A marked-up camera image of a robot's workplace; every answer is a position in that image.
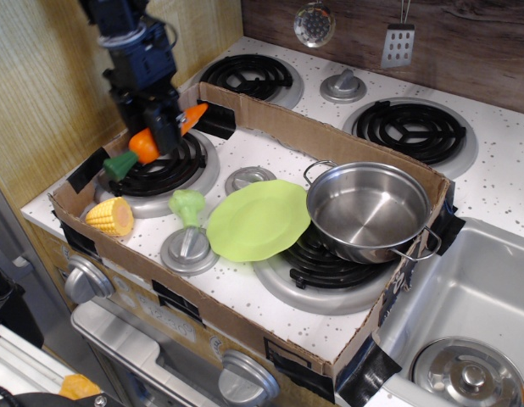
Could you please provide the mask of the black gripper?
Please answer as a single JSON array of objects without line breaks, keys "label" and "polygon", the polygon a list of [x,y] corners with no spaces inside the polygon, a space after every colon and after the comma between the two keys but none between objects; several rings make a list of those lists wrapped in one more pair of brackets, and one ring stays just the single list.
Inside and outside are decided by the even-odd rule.
[{"label": "black gripper", "polygon": [[140,23],[132,31],[101,37],[113,62],[103,76],[127,130],[135,136],[149,128],[161,155],[181,142],[178,92],[171,84],[175,44],[166,23]]}]

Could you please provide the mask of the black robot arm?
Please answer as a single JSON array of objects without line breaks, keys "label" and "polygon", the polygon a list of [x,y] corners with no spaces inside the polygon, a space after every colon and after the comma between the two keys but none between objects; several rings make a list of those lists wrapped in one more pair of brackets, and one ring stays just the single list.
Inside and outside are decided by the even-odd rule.
[{"label": "black robot arm", "polygon": [[147,1],[81,1],[88,22],[99,31],[113,67],[103,72],[109,94],[132,135],[149,129],[159,153],[178,148],[181,131],[177,117],[179,93],[169,38],[175,29],[147,12]]}]

